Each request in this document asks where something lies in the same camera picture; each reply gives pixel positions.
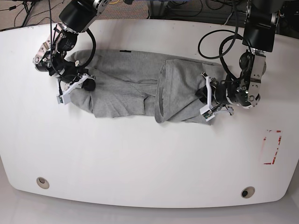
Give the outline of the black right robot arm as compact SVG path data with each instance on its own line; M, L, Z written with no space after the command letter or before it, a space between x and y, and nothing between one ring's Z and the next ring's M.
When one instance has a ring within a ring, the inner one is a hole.
M95 90L95 76L89 74L87 69L96 51L96 40L89 26L109 3L109 0L72 0L60 13L60 23L50 27L48 39L33 59L38 71L48 72L51 77L57 79L57 101L60 104L70 103L71 92L76 88ZM78 35L83 32L92 40L91 55L84 63L67 61L67 52L75 47Z

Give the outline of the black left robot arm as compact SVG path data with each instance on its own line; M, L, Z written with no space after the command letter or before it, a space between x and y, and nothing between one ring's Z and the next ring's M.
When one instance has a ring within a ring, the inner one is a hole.
M266 52L272 52L279 11L282 0L249 0L247 2L245 27L243 35L238 33L239 16L236 1L232 1L235 14L235 30L225 38L219 46L220 59L226 72L226 78L218 81L216 78L202 73L206 81L204 87L196 92L196 96L205 103L200 114L210 121L217 113L233 114L233 105L245 109L255 107L260 101L259 90L261 79L266 71ZM247 50L240 56L241 73L236 77L228 68L224 56L232 49L236 40L241 40Z

